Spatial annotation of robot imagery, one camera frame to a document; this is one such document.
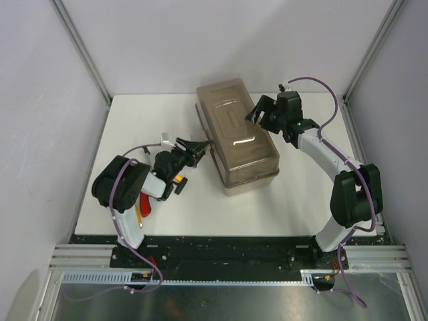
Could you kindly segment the translucent brown plastic toolbox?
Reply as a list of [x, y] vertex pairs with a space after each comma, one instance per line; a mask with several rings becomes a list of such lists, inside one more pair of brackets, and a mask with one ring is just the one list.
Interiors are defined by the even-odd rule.
[[255, 104], [242, 80], [200, 86], [196, 94], [224, 193], [235, 196], [271, 184], [280, 172], [280, 155], [268, 132], [245, 119]]

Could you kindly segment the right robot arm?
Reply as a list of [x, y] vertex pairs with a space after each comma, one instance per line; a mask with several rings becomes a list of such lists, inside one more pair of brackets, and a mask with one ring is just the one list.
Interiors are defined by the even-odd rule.
[[379, 169], [344, 155], [324, 138], [319, 125], [304, 118], [296, 91], [282, 89], [276, 98], [263, 95], [254, 104], [247, 92], [222, 94], [199, 88], [196, 111], [228, 195], [264, 187], [279, 174], [279, 154], [271, 133], [282, 134], [332, 180], [331, 218], [314, 236], [314, 247], [308, 252], [315, 268], [325, 268], [332, 261], [332, 251], [340, 251], [362, 229], [363, 221], [374, 223], [382, 211]]

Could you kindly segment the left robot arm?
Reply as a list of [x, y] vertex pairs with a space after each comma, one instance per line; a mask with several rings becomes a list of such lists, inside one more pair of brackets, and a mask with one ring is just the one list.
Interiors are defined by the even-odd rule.
[[92, 196], [101, 206], [111, 210], [118, 241], [127, 246], [124, 258], [131, 266], [138, 268], [148, 259], [147, 250], [140, 246], [144, 232], [135, 211], [140, 196], [144, 194], [165, 201], [173, 191], [180, 193], [187, 180], [184, 178], [177, 182], [177, 175], [184, 167], [197, 166], [204, 154], [204, 150], [174, 146], [170, 151], [158, 152], [153, 167], [117, 155], [96, 177]]

